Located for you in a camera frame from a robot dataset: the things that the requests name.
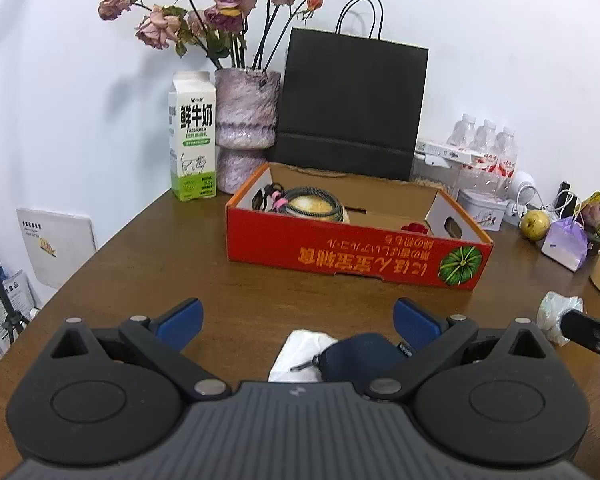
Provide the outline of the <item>black light stand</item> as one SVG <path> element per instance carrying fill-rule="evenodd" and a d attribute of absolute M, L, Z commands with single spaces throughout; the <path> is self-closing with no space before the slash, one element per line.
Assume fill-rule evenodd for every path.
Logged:
<path fill-rule="evenodd" d="M 9 299 L 7 290 L 3 285 L 3 280 L 0 275 L 0 301 L 5 310 L 5 321 L 3 325 L 8 336 L 10 344 L 13 344 L 17 337 L 24 331 L 29 324 L 29 321 L 24 315 L 16 310 Z"/>

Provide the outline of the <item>water bottle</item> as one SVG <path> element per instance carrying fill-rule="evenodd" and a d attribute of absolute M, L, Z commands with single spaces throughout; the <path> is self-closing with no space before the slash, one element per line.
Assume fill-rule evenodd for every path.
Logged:
<path fill-rule="evenodd" d="M 496 123 L 486 119 L 476 130 L 470 148 L 479 154 L 477 168 L 493 174 L 498 162 Z"/>
<path fill-rule="evenodd" d="M 457 148 L 469 148 L 476 133 L 476 118 L 468 114 L 464 114 L 462 118 L 454 125 L 451 135 L 446 140 L 446 143 Z"/>
<path fill-rule="evenodd" d="M 495 149 L 498 155 L 495 170 L 500 178 L 496 189 L 498 190 L 498 196 L 505 198 L 517 167 L 518 146 L 515 139 L 515 130 L 504 127 L 496 135 Z"/>

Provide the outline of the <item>black paper shopping bag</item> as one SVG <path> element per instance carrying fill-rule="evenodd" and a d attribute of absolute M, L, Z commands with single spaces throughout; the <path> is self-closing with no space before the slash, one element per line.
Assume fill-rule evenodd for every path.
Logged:
<path fill-rule="evenodd" d="M 405 181 L 415 155 L 428 63 L 425 48 L 381 38 L 294 29 L 289 38 L 271 162 Z"/>

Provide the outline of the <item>navy blue pouch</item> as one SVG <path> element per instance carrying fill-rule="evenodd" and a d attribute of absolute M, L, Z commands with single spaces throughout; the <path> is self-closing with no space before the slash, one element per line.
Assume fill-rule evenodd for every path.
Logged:
<path fill-rule="evenodd" d="M 381 334 L 366 333 L 337 341 L 290 371 L 315 368 L 322 382 L 350 382 L 358 393 L 363 393 L 374 379 L 406 358 L 399 347 Z"/>

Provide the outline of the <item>red cardboard box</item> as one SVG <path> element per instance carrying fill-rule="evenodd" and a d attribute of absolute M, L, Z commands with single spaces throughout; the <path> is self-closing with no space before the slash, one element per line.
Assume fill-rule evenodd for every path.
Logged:
<path fill-rule="evenodd" d="M 340 201 L 340 222 L 283 212 L 283 190 L 317 188 Z M 474 289 L 494 243 L 447 192 L 410 182 L 268 162 L 225 207 L 228 258 L 327 275 Z"/>

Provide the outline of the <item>purple textured vase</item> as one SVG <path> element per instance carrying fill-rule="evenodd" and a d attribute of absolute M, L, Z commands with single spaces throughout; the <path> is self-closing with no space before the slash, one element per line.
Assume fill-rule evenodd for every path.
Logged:
<path fill-rule="evenodd" d="M 215 72 L 216 184 L 234 194 L 262 164 L 276 139 L 279 72 L 223 68 Z"/>

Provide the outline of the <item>colourful snack packet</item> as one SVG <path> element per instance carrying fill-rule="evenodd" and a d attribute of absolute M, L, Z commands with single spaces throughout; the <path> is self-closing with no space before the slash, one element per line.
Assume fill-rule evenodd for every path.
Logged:
<path fill-rule="evenodd" d="M 580 208 L 584 228 L 600 238 L 600 191 L 594 192 Z"/>

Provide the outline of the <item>yellow white plush toy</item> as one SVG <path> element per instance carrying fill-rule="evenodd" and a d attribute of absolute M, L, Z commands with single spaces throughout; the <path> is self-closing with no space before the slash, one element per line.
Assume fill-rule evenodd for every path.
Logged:
<path fill-rule="evenodd" d="M 303 195 L 293 198 L 286 205 L 285 212 L 298 218 L 310 220 L 345 224 L 350 222 L 345 209 L 317 195 Z"/>

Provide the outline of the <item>white cloth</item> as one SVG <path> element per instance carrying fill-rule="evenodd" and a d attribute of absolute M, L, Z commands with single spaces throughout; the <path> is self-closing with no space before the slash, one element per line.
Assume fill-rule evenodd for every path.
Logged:
<path fill-rule="evenodd" d="M 337 339 L 312 330 L 293 330 L 268 372 L 269 382 L 321 382 L 317 358 Z"/>

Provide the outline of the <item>white red flat carton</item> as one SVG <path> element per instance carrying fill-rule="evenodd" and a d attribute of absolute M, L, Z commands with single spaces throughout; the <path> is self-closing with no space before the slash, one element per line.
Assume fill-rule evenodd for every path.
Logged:
<path fill-rule="evenodd" d="M 457 162 L 468 166 L 472 166 L 478 156 L 476 152 L 430 140 L 417 140 L 415 151 L 425 156 L 441 157 L 449 162 Z"/>

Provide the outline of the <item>dried rose bouquet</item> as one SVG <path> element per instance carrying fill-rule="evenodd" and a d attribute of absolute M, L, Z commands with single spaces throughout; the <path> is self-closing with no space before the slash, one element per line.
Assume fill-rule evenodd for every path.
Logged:
<path fill-rule="evenodd" d="M 170 6 L 148 6 L 144 0 L 100 0 L 97 12 L 102 21 L 112 22 L 125 12 L 142 9 L 145 15 L 135 27 L 134 35 L 148 47 L 172 48 L 178 56 L 186 55 L 191 47 L 198 47 L 218 70 L 223 58 L 229 58 L 230 66 L 241 70 L 267 70 L 285 37 L 281 32 L 271 52 L 265 52 L 278 14 L 288 11 L 283 26 L 288 29 L 296 18 L 309 21 L 324 4 L 324 0 L 213 0 L 212 5 L 204 9 L 196 6 L 194 0 L 184 1 Z M 264 25 L 253 58 L 248 61 L 249 17 L 259 2 L 265 6 Z"/>

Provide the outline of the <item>crumpled white tissue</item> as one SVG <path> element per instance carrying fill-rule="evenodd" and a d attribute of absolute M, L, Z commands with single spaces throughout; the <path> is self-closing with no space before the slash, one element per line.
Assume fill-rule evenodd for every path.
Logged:
<path fill-rule="evenodd" d="M 583 300 L 578 297 L 565 297 L 557 292 L 548 292 L 542 299 L 535 324 L 542 330 L 545 337 L 558 347 L 568 344 L 569 339 L 562 334 L 560 321 L 570 310 L 583 311 Z"/>

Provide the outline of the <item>white printed tin box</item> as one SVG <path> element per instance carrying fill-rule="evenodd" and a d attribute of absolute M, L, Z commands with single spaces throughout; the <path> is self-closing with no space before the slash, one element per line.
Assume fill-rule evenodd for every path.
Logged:
<path fill-rule="evenodd" d="M 475 220 L 483 231 L 498 232 L 504 219 L 506 201 L 498 196 L 463 188 L 458 191 L 457 203 Z"/>

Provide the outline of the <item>purple small gift box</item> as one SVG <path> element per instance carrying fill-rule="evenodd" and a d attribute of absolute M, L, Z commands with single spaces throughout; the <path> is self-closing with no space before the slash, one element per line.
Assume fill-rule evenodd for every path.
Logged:
<path fill-rule="evenodd" d="M 585 230 L 572 217 L 553 222 L 546 233 L 541 252 L 569 271 L 576 272 L 588 255 Z"/>

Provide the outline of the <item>milk carton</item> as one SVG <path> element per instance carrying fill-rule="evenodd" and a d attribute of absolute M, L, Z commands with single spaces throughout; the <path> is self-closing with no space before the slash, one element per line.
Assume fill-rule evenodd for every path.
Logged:
<path fill-rule="evenodd" d="M 181 202 L 216 195 L 216 90 L 208 72 L 177 72 L 169 92 L 171 188 Z"/>

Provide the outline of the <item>small white fan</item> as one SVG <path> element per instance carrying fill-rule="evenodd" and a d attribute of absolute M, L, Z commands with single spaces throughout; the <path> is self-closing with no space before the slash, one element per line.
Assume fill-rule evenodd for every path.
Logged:
<path fill-rule="evenodd" d="M 532 175 L 516 170 L 506 185 L 504 221 L 512 226 L 518 226 L 522 217 L 528 212 L 528 203 L 535 198 L 536 192 L 538 190 Z"/>

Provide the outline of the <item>green yellow apple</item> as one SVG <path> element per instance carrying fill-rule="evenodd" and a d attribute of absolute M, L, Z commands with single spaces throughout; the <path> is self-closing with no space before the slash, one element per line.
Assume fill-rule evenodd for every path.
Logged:
<path fill-rule="evenodd" d="M 550 216 L 542 209 L 528 210 L 519 222 L 519 229 L 524 238 L 537 242 L 546 237 L 552 224 Z"/>

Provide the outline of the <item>clear jar with seeds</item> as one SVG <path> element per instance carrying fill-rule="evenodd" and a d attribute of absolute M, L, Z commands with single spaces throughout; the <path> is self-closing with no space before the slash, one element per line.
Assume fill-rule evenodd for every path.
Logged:
<path fill-rule="evenodd" d="M 410 180 L 416 184 L 438 188 L 456 197 L 459 176 L 458 162 L 434 155 L 414 155 Z"/>

